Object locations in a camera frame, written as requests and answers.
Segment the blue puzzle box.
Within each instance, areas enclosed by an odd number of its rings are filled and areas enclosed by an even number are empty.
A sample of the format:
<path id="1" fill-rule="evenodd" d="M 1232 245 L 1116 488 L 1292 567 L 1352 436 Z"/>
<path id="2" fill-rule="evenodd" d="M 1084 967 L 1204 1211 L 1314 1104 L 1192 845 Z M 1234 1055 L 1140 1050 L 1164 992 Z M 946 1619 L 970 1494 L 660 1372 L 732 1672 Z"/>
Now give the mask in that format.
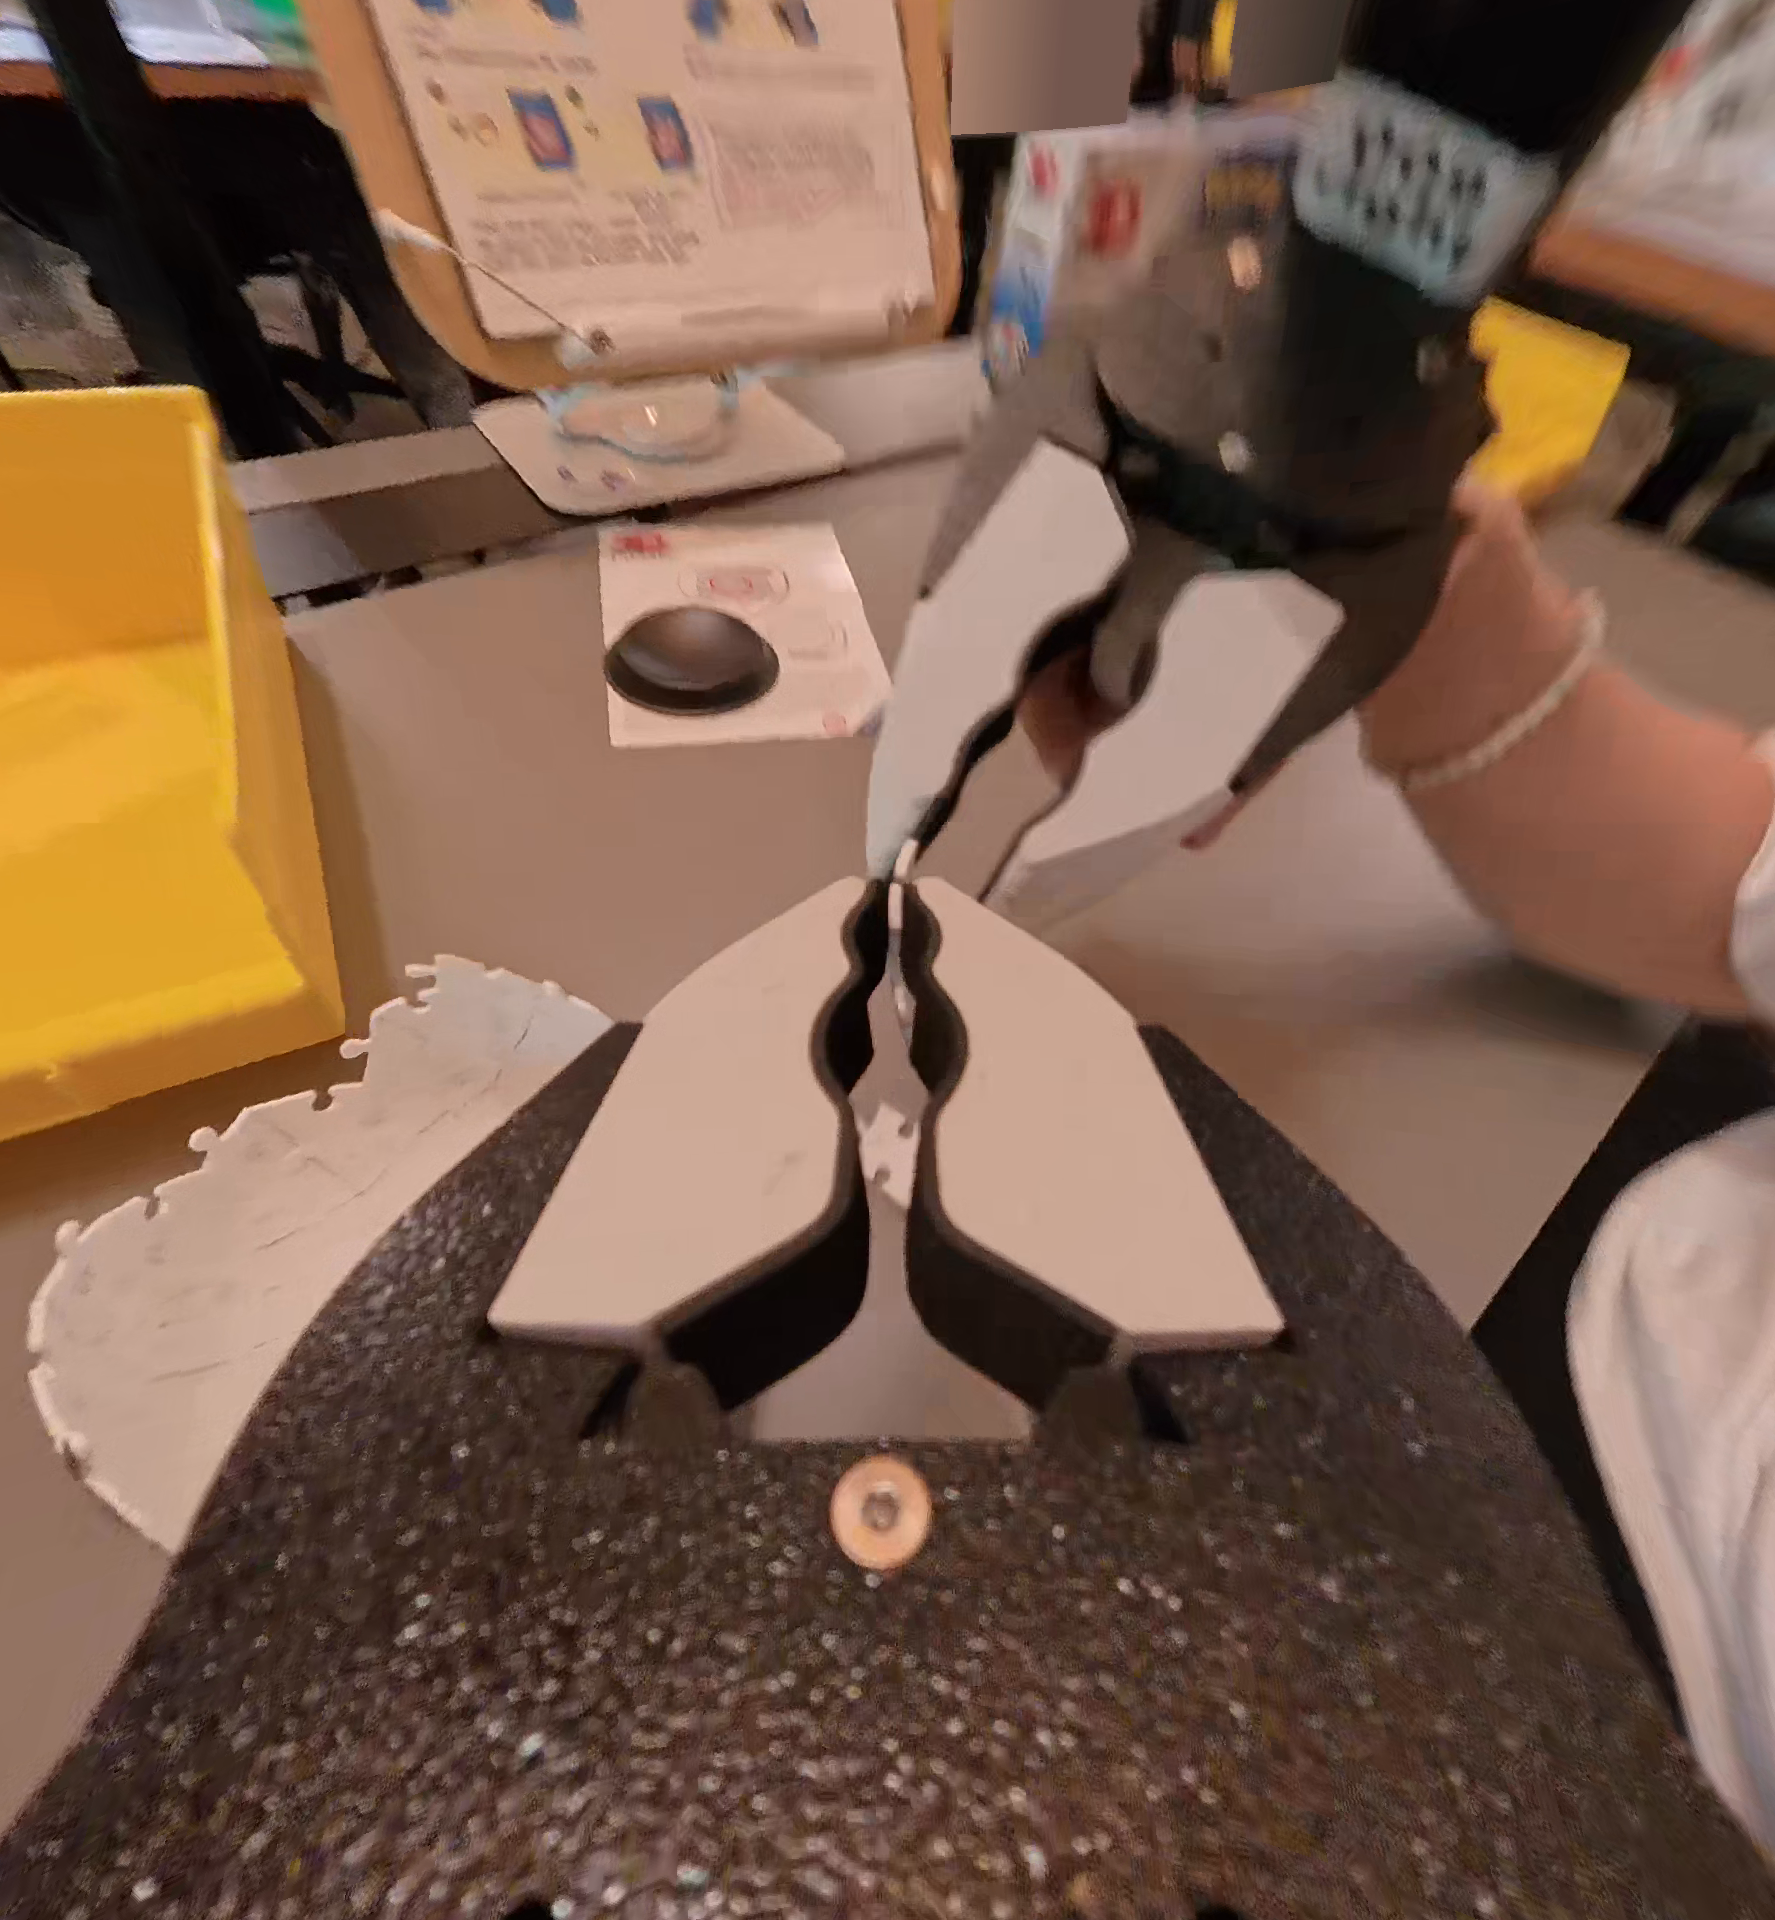
<path id="1" fill-rule="evenodd" d="M 992 390 L 1190 245 L 1260 236 L 1290 203 L 1306 107 L 1140 111 L 1016 145 L 978 323 Z"/>

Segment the colourful puzzle ball shell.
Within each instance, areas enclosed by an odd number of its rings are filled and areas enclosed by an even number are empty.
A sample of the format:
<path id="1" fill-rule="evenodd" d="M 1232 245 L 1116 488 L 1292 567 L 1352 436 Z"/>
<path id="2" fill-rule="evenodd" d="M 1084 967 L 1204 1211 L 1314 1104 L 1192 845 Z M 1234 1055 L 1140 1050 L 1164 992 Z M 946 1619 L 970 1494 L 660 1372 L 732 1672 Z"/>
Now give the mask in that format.
<path id="1" fill-rule="evenodd" d="M 69 1221 L 31 1393 L 89 1494 L 167 1556 L 295 1345 L 420 1197 L 612 1031 L 552 980 L 440 955 L 341 1052 L 359 1077 L 201 1129 L 197 1167 Z"/>

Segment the printed instruction sheet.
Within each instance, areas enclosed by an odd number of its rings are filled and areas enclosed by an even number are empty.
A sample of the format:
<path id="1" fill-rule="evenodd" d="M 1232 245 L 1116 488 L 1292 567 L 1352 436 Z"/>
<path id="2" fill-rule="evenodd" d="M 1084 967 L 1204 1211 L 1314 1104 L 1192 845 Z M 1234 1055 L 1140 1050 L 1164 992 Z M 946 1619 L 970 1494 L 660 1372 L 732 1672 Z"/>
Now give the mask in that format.
<path id="1" fill-rule="evenodd" d="M 432 216 L 496 343 L 860 332 L 936 294 L 900 7 L 365 7 Z"/>

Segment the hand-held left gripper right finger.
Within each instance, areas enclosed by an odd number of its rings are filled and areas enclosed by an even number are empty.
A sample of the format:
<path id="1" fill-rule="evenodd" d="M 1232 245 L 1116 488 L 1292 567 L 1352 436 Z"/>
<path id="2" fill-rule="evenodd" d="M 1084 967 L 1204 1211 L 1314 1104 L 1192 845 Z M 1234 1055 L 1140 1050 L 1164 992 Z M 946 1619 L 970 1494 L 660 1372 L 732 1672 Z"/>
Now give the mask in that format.
<path id="1" fill-rule="evenodd" d="M 1130 1013 L 946 881 L 902 890 L 910 1064 L 928 1109 L 908 1298 L 1032 1414 L 1138 1414 L 1152 1359 L 1264 1350 L 1284 1311 Z"/>

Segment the black round ball stand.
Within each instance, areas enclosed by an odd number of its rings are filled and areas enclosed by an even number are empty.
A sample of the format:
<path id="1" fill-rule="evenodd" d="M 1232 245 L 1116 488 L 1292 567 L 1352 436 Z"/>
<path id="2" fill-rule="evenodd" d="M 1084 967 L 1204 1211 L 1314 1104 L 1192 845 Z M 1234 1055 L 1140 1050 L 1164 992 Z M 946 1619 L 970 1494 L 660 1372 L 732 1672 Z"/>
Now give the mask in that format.
<path id="1" fill-rule="evenodd" d="M 722 716 L 764 700 L 780 683 L 780 658 L 746 619 L 680 604 L 630 621 L 606 651 L 604 674 L 634 708 Z"/>

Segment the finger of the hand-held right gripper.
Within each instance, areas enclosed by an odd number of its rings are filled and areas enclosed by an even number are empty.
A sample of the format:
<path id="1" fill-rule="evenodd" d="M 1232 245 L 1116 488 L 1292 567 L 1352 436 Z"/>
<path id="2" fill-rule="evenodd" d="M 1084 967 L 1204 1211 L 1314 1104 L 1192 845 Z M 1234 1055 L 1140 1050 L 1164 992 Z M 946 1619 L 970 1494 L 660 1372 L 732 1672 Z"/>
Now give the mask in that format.
<path id="1" fill-rule="evenodd" d="M 874 736 L 870 876 L 892 876 L 904 851 L 944 828 L 1048 640 L 1104 609 L 1132 554 L 1130 519 L 1102 469 L 1036 443 L 908 616 Z"/>
<path id="2" fill-rule="evenodd" d="M 1136 881 L 1236 803 L 1236 774 L 1342 624 L 1294 575 L 1202 575 L 1158 628 L 1126 716 L 1086 750 L 982 895 L 1008 921 L 1066 921 Z"/>

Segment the grey office desk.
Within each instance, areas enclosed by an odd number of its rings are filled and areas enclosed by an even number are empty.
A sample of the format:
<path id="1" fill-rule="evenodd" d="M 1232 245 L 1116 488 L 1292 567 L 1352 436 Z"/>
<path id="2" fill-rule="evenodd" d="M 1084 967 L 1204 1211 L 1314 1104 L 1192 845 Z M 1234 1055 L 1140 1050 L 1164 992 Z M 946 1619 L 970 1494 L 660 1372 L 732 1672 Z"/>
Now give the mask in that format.
<path id="1" fill-rule="evenodd" d="M 1532 269 L 1775 358 L 1775 2 L 1690 8 Z"/>

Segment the person's white shirt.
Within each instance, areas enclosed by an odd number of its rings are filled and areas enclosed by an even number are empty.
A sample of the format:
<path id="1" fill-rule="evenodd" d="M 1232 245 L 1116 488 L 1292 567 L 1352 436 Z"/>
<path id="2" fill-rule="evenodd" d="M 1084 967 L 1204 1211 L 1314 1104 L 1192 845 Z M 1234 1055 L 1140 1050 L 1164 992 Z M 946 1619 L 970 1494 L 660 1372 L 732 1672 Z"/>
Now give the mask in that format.
<path id="1" fill-rule="evenodd" d="M 1620 1194 L 1568 1347 L 1690 1743 L 1775 1865 L 1775 1112 Z"/>

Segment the large yellow plastic bin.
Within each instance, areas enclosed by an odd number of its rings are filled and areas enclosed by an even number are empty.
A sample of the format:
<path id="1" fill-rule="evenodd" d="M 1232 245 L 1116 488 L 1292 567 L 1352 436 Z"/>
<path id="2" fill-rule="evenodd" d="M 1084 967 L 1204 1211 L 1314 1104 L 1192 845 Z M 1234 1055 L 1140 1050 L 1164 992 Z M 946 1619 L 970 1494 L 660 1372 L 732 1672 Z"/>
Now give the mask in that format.
<path id="1" fill-rule="evenodd" d="M 209 398 L 0 394 L 0 1143 L 345 1028 L 289 636 Z"/>

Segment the white jigsaw piece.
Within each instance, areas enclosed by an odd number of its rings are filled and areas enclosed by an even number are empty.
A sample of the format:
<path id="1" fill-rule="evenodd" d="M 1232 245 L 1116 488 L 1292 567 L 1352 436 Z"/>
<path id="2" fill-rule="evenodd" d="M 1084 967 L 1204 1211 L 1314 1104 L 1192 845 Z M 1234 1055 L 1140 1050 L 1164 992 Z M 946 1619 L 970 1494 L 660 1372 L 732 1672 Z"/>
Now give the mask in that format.
<path id="1" fill-rule="evenodd" d="M 884 903 L 884 970 L 868 998 L 872 1064 L 856 1096 L 860 1167 L 872 1194 L 906 1212 L 928 1090 L 914 1069 L 914 992 L 904 970 L 908 904 L 920 843 L 908 838 L 890 869 Z"/>

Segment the white printed leaflet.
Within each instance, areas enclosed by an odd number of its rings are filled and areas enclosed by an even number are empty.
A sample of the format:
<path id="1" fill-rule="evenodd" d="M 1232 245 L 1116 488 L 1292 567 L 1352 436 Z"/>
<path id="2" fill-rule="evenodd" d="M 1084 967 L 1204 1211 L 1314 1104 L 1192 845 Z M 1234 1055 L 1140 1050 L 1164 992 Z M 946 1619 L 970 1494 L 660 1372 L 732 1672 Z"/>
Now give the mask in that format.
<path id="1" fill-rule="evenodd" d="M 892 679 L 852 569 L 828 525 L 696 529 L 622 525 L 600 541 L 604 660 L 642 613 L 704 607 L 746 619 L 780 658 L 760 702 L 722 716 L 648 712 L 608 693 L 624 753 L 838 743 L 870 735 Z"/>

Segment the person's right hand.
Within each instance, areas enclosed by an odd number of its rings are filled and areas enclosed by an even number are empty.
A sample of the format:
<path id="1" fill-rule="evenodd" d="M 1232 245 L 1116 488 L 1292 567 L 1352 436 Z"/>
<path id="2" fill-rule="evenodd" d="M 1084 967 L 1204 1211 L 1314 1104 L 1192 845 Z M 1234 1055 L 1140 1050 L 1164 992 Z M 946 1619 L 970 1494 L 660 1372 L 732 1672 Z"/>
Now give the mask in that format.
<path id="1" fill-rule="evenodd" d="M 1520 866 L 1598 807 L 1598 702 L 1584 607 L 1522 508 L 1472 478 L 1428 624 L 1358 708 L 1362 756 L 1468 885 Z"/>

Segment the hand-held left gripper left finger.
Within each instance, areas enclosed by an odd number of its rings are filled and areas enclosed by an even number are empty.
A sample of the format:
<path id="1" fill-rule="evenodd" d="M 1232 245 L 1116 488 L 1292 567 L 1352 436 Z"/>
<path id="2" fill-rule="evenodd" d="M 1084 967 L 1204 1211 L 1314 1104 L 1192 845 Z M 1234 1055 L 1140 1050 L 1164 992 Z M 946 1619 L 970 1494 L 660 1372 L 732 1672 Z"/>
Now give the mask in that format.
<path id="1" fill-rule="evenodd" d="M 690 1370 L 726 1414 L 824 1354 L 868 1286 L 852 1090 L 874 991 L 876 885 L 844 878 L 662 997 L 490 1328 Z"/>

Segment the wood-edged desk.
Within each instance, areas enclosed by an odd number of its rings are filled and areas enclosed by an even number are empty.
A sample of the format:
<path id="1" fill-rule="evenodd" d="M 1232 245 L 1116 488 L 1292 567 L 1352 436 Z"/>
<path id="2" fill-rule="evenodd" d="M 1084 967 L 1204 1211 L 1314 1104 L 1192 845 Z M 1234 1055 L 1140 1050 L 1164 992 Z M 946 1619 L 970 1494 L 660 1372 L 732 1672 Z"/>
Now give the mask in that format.
<path id="1" fill-rule="evenodd" d="M 105 80 L 121 36 L 167 102 L 311 105 L 325 97 L 301 8 L 289 2 L 0 2 L 0 101 L 65 101 Z"/>

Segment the small yellow bin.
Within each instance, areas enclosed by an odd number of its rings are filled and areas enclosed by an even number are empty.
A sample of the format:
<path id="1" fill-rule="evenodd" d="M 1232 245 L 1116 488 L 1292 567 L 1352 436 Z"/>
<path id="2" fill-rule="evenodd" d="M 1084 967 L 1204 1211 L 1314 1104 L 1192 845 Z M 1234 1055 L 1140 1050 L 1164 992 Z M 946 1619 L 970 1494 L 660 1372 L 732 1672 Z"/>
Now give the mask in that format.
<path id="1" fill-rule="evenodd" d="M 1632 353 L 1508 301 L 1486 301 L 1472 347 L 1484 362 L 1492 433 L 1470 463 L 1478 488 L 1520 504 L 1570 484 L 1620 397 Z"/>

